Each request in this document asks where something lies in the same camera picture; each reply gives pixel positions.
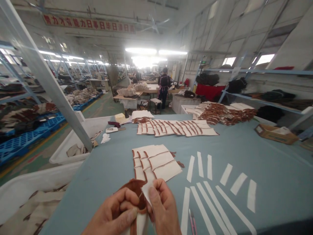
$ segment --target stool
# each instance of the stool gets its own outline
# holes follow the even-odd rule
[[[154,109],[151,109],[151,102],[154,103],[154,107],[155,107]],[[160,103],[162,103],[162,101],[159,100],[159,99],[157,99],[157,98],[151,99],[151,100],[150,100],[150,112],[153,113],[153,114],[155,114],[155,115],[161,114],[161,110],[162,110],[162,109],[160,109],[160,112],[159,112],[159,113],[157,112],[157,105],[160,104]]]

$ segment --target tag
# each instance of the tag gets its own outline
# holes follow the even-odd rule
[[[107,128],[105,130],[106,133],[111,133],[111,132],[116,132],[116,131],[118,131],[117,127],[111,127],[111,128]]]

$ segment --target hand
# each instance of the hand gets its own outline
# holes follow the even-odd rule
[[[149,198],[153,209],[147,203],[150,220],[156,223],[156,233],[181,235],[175,198],[163,179],[153,181],[149,188]]]
[[[97,210],[82,235],[118,235],[137,217],[138,196],[123,188],[107,198]]]

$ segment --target ceiling fan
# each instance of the ceiling fan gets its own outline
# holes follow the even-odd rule
[[[160,23],[156,23],[156,22],[154,21],[154,19],[153,19],[153,17],[152,17],[151,14],[149,14],[149,17],[150,17],[150,19],[151,19],[151,23],[152,23],[152,24],[146,24],[146,23],[137,22],[137,23],[139,23],[139,24],[143,24],[143,25],[149,26],[148,28],[145,28],[144,30],[141,30],[141,31],[139,31],[139,32],[143,32],[143,31],[146,31],[146,30],[148,30],[148,29],[153,29],[153,30],[155,30],[155,31],[157,32],[157,34],[160,34],[158,28],[159,28],[159,27],[160,27],[160,28],[166,28],[166,27],[163,27],[163,26],[161,26],[161,25],[165,24],[167,21],[170,20],[170,19],[167,19],[167,20],[162,21],[162,22],[160,22]]]

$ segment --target cardboard box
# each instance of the cardboard box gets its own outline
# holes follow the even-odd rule
[[[272,132],[276,129],[279,129],[279,127],[259,124],[254,130],[258,133],[259,136],[263,138],[278,141],[278,142],[288,144],[288,145],[292,145],[294,142],[299,140],[299,138],[292,133],[287,134],[287,135],[282,135],[282,134]]]

